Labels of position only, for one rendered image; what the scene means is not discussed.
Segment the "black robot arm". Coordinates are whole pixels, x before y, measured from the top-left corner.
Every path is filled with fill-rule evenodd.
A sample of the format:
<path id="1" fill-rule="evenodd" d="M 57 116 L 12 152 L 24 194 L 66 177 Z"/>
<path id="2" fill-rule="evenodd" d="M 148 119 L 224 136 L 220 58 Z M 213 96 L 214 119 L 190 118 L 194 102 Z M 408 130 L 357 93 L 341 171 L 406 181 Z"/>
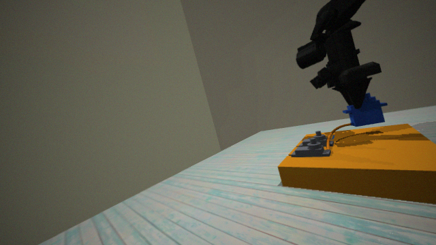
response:
<path id="1" fill-rule="evenodd" d="M 298 48 L 296 63 L 306 69 L 338 51 L 355 47 L 351 30 L 362 23 L 351 20 L 365 0 L 331 0 L 317 13 L 316 23 L 308 44 Z M 326 30 L 325 33 L 322 33 Z M 326 85 L 341 74 L 341 67 L 332 62 L 320 70 L 310 81 L 316 89 Z M 334 80 L 334 79 L 333 79 Z"/>

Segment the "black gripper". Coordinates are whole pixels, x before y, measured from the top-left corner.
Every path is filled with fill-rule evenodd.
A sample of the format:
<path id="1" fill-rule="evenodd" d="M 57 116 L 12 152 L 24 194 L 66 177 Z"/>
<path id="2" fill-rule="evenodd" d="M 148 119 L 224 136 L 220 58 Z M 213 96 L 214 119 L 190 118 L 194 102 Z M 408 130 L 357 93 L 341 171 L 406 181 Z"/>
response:
<path id="1" fill-rule="evenodd" d="M 347 48 L 331 54 L 328 57 L 328 64 L 334 61 L 341 67 L 341 74 L 327 83 L 328 88 L 339 91 L 348 105 L 354 105 L 355 109 L 362 107 L 364 96 L 372 77 L 367 76 L 381 73 L 379 63 L 370 62 L 360 65 L 358 56 L 360 51 L 355 47 Z"/>

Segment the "orange flat block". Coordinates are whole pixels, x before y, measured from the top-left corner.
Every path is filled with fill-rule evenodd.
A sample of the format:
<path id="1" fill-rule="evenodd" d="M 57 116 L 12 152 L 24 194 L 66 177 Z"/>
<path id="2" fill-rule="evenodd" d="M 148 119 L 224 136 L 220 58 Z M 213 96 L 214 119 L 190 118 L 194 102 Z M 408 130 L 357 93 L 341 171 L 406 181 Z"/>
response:
<path id="1" fill-rule="evenodd" d="M 305 135 L 277 166 L 283 186 L 436 204 L 436 145 L 408 124 Z"/>

